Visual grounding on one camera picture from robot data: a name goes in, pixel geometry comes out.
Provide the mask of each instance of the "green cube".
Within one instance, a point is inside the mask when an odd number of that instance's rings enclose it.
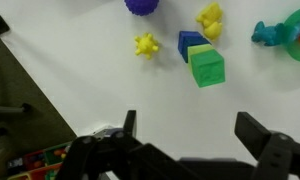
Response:
[[[216,51],[191,56],[192,73],[199,87],[225,82],[224,59]]]
[[[203,45],[188,47],[188,67],[189,67],[190,72],[192,72],[191,56],[198,54],[198,53],[206,52],[206,51],[209,51],[212,49],[214,49],[214,48],[211,46],[211,44],[203,44]]]

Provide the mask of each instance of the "yellow spiky toy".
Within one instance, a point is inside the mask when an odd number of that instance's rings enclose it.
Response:
[[[134,39],[136,41],[137,50],[135,54],[137,56],[145,54],[146,58],[150,60],[152,58],[152,53],[159,51],[158,41],[156,41],[150,33],[145,33],[142,38],[136,36]]]

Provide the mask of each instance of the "white surface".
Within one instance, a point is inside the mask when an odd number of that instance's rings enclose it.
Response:
[[[300,141],[300,62],[250,42],[255,24],[283,22],[300,0],[219,1],[224,32],[214,46],[227,82],[199,89],[177,50],[180,30],[198,30],[209,2],[161,0],[148,17],[122,0],[0,0],[12,31],[2,39],[78,135],[120,126],[138,110],[138,137],[169,155],[254,162],[235,137],[238,111]],[[134,36],[161,42],[152,61],[134,55]]]

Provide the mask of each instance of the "white table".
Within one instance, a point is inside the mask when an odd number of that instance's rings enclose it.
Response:
[[[300,141],[300,62],[253,44],[259,20],[275,25],[300,0],[219,1],[226,83],[199,89],[177,50],[180,30],[198,30],[209,2],[161,0],[148,17],[121,0],[0,0],[11,27],[2,39],[77,135],[121,126],[138,111],[138,138],[174,158],[234,157],[255,163],[234,135],[238,111]],[[134,36],[161,44],[152,61],[134,55]]]

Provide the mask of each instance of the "green block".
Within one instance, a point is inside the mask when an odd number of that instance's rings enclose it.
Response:
[[[204,45],[188,47],[188,67],[189,67],[190,72],[192,72],[191,56],[198,54],[198,53],[206,52],[206,51],[209,51],[212,49],[214,49],[214,48],[211,46],[211,44],[204,44]]]
[[[224,59],[216,50],[192,55],[191,61],[199,87],[225,82]]]

